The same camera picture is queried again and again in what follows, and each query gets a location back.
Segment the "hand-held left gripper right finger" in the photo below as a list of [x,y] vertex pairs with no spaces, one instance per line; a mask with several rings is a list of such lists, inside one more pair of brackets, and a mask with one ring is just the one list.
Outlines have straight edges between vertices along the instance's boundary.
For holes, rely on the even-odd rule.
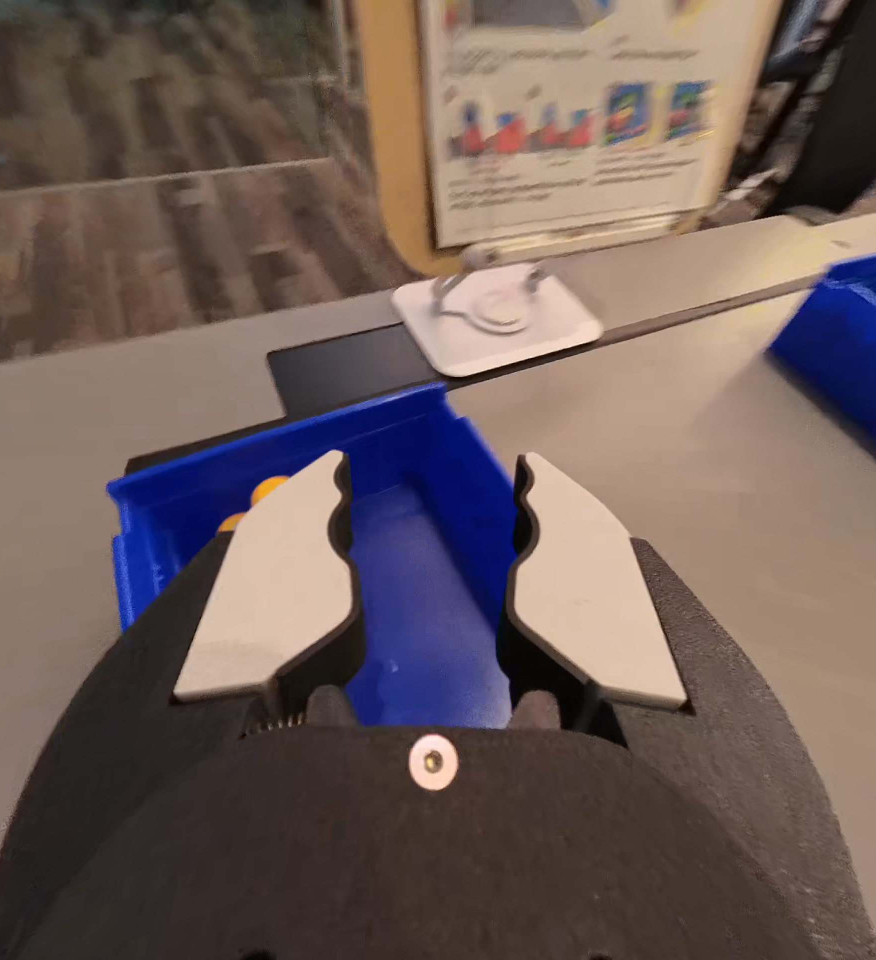
[[513,705],[548,693],[561,714],[588,700],[680,712],[687,691],[622,521],[538,453],[517,458],[516,558],[498,664]]

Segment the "blue plastic bin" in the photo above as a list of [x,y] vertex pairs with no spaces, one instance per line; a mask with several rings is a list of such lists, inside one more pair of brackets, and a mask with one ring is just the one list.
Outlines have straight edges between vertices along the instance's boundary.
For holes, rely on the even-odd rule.
[[768,354],[876,458],[876,254],[829,267]]
[[366,725],[501,728],[512,707],[495,635],[516,508],[513,479],[442,386],[302,421],[265,423],[130,462],[108,484],[119,622],[129,628],[253,488],[328,450],[348,455],[350,554],[367,657],[348,685]]

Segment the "black office chair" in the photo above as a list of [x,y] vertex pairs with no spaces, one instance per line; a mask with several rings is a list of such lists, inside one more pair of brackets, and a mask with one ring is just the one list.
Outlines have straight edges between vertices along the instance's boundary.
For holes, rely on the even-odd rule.
[[876,181],[876,1],[862,2],[799,158],[764,212],[842,213]]

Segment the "instruction sheet board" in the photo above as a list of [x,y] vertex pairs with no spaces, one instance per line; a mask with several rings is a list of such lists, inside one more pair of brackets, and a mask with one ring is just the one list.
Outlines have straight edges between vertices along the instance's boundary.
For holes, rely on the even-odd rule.
[[730,172],[782,2],[352,2],[386,235],[465,250],[690,230]]

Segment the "orange three-stud mega block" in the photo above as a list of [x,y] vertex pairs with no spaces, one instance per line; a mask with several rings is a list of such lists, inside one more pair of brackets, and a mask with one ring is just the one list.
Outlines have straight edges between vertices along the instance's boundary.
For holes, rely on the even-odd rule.
[[246,510],[240,510],[239,512],[232,513],[225,517],[219,523],[216,529],[216,534],[233,532],[240,523],[241,519],[244,518],[249,510],[256,506],[266,496],[277,490],[280,486],[287,483],[288,480],[289,477],[287,475],[276,475],[268,477],[259,482],[250,494],[248,508]]

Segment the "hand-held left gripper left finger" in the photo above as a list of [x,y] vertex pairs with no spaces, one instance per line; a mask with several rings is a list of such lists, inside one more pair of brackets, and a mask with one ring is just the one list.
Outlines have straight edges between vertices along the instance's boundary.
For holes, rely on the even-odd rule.
[[239,522],[173,688],[181,704],[259,698],[306,712],[365,661],[359,572],[350,555],[348,455],[330,450]]

